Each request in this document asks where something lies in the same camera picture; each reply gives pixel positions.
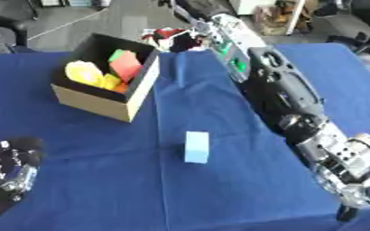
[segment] open box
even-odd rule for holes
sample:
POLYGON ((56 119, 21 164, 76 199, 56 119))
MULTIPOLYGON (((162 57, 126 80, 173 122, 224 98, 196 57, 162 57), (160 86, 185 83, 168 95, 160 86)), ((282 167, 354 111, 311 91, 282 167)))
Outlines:
POLYGON ((132 122, 160 74, 158 54, 150 45, 94 33, 55 69, 51 86, 64 105, 132 122), (67 63, 76 60, 91 61, 104 74, 109 73, 108 59, 117 49, 135 52, 143 65, 124 94, 81 84, 66 77, 64 69, 67 63))

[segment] navy tablecloth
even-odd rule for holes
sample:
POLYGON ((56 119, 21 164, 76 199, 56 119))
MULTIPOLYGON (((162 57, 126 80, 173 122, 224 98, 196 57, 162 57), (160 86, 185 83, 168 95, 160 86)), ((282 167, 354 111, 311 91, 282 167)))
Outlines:
MULTIPOLYGON (((349 135, 370 133, 370 72, 343 46, 277 46, 349 135)), ((49 73, 65 53, 0 55, 0 139, 46 144, 32 193, 0 230, 370 230, 370 210, 335 221, 321 189, 250 109, 213 54, 161 56, 131 124, 58 104, 49 73), (186 131, 210 132, 208 164, 184 163, 186 131)))

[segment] floor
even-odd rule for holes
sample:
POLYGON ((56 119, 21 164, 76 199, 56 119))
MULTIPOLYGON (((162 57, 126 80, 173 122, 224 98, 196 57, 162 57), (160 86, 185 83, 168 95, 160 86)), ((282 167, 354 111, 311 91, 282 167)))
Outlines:
MULTIPOLYGON (((227 7, 227 0, 220 0, 227 7)), ((38 51, 71 51, 93 32, 119 36, 138 41, 143 28, 186 27, 171 15, 166 7, 158 7, 156 0, 114 0, 109 8, 97 11, 89 7, 39 8, 38 21, 30 20, 30 11, 24 0, 0 0, 0 15, 25 20, 29 26, 29 46, 38 51)), ((251 22, 249 17, 244 21, 251 22)), ((369 28, 351 15, 315 19, 314 31, 293 36, 264 36, 268 43, 324 42, 330 34, 355 36, 369 28)), ((9 42, 13 35, 1 33, 9 42)), ((370 57, 362 57, 370 68, 370 57)))

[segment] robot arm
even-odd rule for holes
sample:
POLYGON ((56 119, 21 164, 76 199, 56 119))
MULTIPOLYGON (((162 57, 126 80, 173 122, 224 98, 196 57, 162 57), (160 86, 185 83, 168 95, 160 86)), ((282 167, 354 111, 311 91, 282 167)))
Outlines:
POLYGON ((219 8, 214 0, 198 0, 209 14, 193 14, 195 1, 171 0, 170 6, 191 23, 190 35, 206 38, 265 124, 284 137, 319 185, 339 198, 337 219, 347 221, 358 208, 370 207, 370 134, 347 137, 325 115, 314 87, 280 52, 241 20, 211 14, 219 8))

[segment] robotic hand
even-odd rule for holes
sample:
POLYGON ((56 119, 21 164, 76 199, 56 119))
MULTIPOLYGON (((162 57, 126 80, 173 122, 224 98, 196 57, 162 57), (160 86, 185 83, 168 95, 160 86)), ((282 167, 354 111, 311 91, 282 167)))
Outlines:
POLYGON ((38 139, 0 142, 0 215, 32 189, 42 156, 42 142, 38 139))
POLYGON ((161 0, 203 36, 252 108, 342 203, 337 219, 348 221, 370 207, 370 134, 348 138, 324 114, 324 100, 275 48, 214 0, 161 0))

